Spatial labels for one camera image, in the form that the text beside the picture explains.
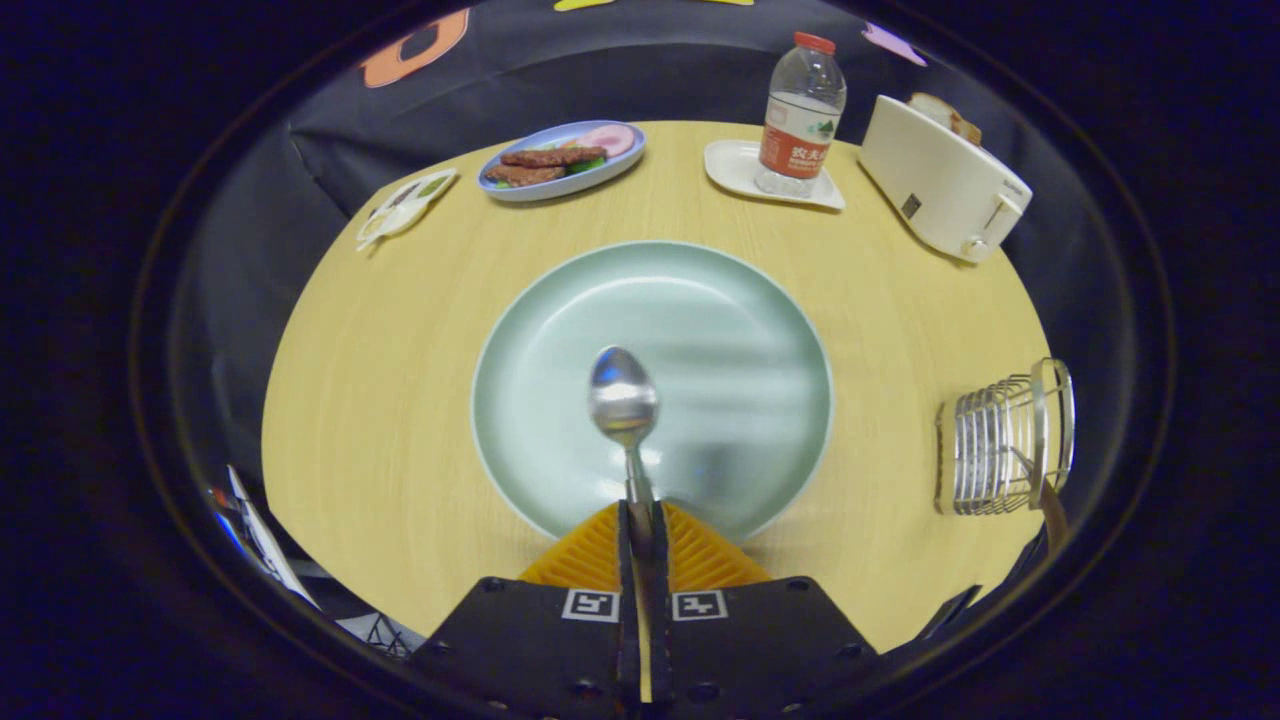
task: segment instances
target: toaster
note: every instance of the toaster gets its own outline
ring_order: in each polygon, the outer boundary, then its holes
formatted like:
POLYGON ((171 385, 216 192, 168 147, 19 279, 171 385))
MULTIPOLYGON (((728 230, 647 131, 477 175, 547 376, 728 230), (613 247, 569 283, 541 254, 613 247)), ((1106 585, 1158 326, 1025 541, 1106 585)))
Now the toaster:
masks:
POLYGON ((1032 201, 991 152, 883 95, 859 163, 920 241, 969 263, 989 258, 1032 201))

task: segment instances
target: spoon handle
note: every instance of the spoon handle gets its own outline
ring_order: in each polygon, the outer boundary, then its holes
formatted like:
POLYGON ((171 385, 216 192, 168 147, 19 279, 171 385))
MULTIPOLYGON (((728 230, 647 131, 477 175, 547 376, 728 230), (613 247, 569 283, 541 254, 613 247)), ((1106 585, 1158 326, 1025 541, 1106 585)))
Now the spoon handle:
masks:
POLYGON ((640 448, 627 448, 627 510, 631 512, 631 546, 648 560, 653 550, 653 488, 640 462, 640 448))

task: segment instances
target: plastic bottle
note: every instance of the plastic bottle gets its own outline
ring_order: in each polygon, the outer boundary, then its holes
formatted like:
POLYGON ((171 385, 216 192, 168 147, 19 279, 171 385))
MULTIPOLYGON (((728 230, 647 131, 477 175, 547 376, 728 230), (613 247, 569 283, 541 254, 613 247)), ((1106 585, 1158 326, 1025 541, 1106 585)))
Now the plastic bottle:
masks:
POLYGON ((845 76, 836 64, 836 44, 797 32, 796 46, 778 60, 769 81, 760 170, 764 192, 809 197, 845 111, 845 76))

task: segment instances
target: red bottle cap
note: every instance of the red bottle cap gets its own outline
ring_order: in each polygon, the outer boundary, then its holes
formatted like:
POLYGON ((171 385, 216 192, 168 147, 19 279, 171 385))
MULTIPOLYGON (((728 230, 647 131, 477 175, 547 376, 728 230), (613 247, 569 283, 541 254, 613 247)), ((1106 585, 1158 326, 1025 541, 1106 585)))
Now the red bottle cap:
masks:
POLYGON ((800 47, 809 47, 810 50, 817 50, 818 53, 826 53, 827 55, 836 54, 835 42, 827 40, 826 37, 809 35, 808 32, 796 33, 796 45, 799 45, 800 47))

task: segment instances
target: light green plate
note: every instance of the light green plate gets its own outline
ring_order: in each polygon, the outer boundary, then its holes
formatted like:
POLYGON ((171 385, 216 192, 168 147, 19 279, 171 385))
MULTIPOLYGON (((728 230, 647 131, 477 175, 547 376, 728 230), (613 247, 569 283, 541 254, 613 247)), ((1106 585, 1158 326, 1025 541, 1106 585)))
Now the light green plate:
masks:
POLYGON ((507 309, 480 354, 471 427, 485 469, 562 537, 625 496, 622 448, 586 411, 596 354, 630 350, 662 406, 641 445, 658 498, 733 541, 800 495, 831 433, 831 365, 795 301, 746 263, 632 242, 575 258, 507 309))

